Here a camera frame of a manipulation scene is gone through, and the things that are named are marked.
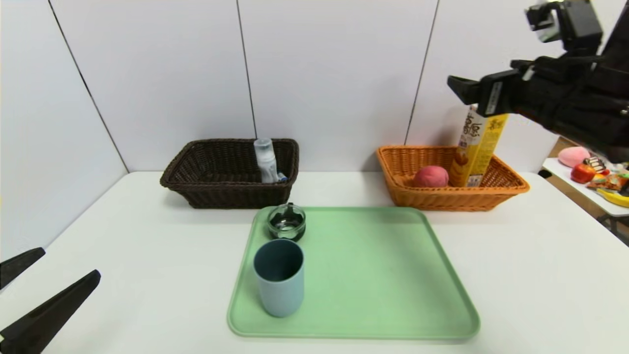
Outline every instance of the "plastic bottle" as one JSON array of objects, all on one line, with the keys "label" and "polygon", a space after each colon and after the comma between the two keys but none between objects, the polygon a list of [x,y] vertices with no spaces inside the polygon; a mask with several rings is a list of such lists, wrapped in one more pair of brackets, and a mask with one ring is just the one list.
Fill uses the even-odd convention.
[{"label": "plastic bottle", "polygon": [[257,139],[253,142],[253,148],[255,149],[255,157],[258,160],[258,167],[262,174],[262,182],[277,182],[277,163],[271,139]]}]

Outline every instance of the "green tray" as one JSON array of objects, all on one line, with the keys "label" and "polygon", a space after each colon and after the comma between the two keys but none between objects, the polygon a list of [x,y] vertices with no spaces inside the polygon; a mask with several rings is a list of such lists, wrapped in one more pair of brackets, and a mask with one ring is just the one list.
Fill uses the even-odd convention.
[{"label": "green tray", "polygon": [[231,297],[240,336],[459,340],[480,319],[426,217],[413,208],[304,208],[304,302],[285,318],[259,300],[252,261],[272,207],[255,216]]}]

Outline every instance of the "brown wicker basket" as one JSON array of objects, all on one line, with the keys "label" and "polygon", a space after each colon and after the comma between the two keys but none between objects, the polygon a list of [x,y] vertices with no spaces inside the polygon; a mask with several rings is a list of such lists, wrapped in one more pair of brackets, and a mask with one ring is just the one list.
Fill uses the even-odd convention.
[{"label": "brown wicker basket", "polygon": [[529,190],[528,183],[496,156],[491,158],[480,187],[413,187],[415,173],[422,167],[437,165],[450,170],[456,147],[383,146],[378,160],[393,202],[398,207],[421,210],[481,211]]},{"label": "brown wicker basket", "polygon": [[160,184],[193,208],[256,209],[288,201],[299,168],[299,145],[273,139],[277,170],[288,181],[261,183],[254,139],[208,139],[188,143],[170,162]]}]

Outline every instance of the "cracker box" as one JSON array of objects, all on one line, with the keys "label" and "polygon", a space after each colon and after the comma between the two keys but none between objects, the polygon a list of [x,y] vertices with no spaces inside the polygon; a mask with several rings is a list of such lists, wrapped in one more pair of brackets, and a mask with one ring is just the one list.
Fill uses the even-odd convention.
[{"label": "cracker box", "polygon": [[454,187],[478,187],[487,171],[509,115],[482,117],[476,106],[470,106],[463,134],[450,167],[450,184]]}]

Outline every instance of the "pink play dough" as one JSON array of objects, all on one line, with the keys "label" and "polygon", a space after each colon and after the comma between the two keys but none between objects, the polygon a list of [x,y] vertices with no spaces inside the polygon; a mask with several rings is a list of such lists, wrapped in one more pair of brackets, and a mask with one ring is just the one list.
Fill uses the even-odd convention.
[{"label": "pink play dough", "polygon": [[448,171],[441,166],[426,166],[415,175],[415,187],[445,187],[448,185]]},{"label": "pink play dough", "polygon": [[566,147],[559,152],[559,162],[570,168],[583,163],[584,159],[589,158],[589,152],[581,146]]}]

